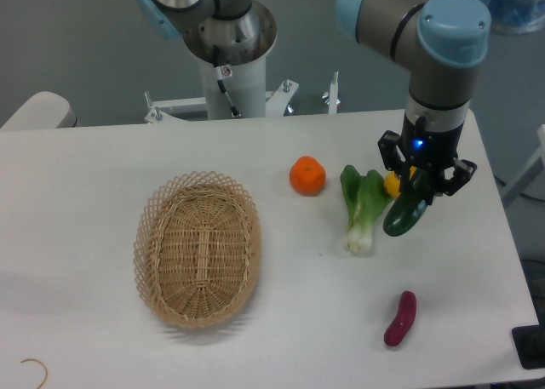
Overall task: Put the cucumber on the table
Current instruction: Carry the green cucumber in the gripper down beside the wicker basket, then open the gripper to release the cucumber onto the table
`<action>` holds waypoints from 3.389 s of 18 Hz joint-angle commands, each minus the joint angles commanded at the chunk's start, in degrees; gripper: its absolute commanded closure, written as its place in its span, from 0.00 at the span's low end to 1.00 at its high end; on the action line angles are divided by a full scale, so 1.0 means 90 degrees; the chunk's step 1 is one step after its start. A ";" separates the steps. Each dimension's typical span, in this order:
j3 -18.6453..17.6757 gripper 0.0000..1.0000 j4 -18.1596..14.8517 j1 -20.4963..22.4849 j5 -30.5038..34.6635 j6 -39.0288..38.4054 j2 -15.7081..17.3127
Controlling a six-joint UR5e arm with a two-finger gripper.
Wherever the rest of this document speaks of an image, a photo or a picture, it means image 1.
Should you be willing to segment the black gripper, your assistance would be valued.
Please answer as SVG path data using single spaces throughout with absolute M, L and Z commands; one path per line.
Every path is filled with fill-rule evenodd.
M 439 109 L 408 97 L 401 135 L 387 130 L 378 140 L 384 167 L 400 180 L 400 190 L 415 190 L 417 168 L 426 169 L 428 206 L 436 197 L 452 196 L 464 187 L 477 170 L 477 164 L 457 159 L 457 146 L 467 116 L 467 104 Z M 453 168 L 452 176 L 445 170 Z

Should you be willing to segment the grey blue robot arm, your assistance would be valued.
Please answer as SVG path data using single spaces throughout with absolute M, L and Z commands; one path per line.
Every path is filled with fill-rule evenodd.
M 181 38 L 198 60 L 211 119 L 280 116 L 287 106 L 267 97 L 265 59 L 275 21 L 255 0 L 136 0 L 164 38 Z M 378 146 L 400 192 L 427 203 L 453 195 L 476 166 L 457 145 L 487 50 L 491 27 L 480 0 L 336 0 L 338 28 L 410 73 L 403 128 Z

